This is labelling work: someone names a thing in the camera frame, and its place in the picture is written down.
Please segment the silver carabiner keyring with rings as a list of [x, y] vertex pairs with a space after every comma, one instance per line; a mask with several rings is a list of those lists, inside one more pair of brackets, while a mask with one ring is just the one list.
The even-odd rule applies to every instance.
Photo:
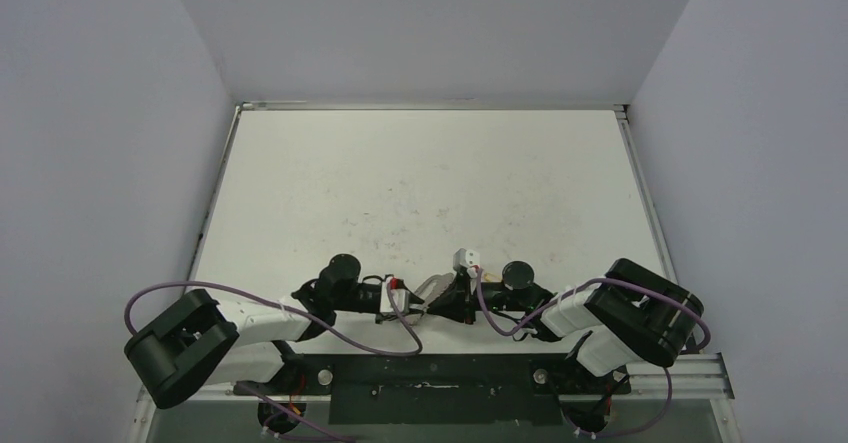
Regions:
[[422, 300], [423, 306], [429, 307], [451, 288], [454, 280], [454, 273], [432, 275], [414, 290], [414, 294]]

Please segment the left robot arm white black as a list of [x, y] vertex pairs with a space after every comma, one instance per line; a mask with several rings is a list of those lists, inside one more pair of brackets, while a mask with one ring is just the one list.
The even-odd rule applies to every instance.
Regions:
[[134, 305], [152, 285], [130, 297], [123, 311], [130, 338], [124, 354], [159, 409], [182, 404], [202, 387], [222, 382], [262, 383], [282, 394], [297, 383], [297, 364], [273, 350], [328, 332], [347, 344], [367, 347], [335, 329], [340, 312], [394, 317], [407, 330], [408, 316], [424, 312], [424, 299], [391, 275], [360, 275], [351, 254], [338, 254], [317, 278], [289, 297], [271, 300], [222, 284], [184, 281], [185, 293], [136, 328]]

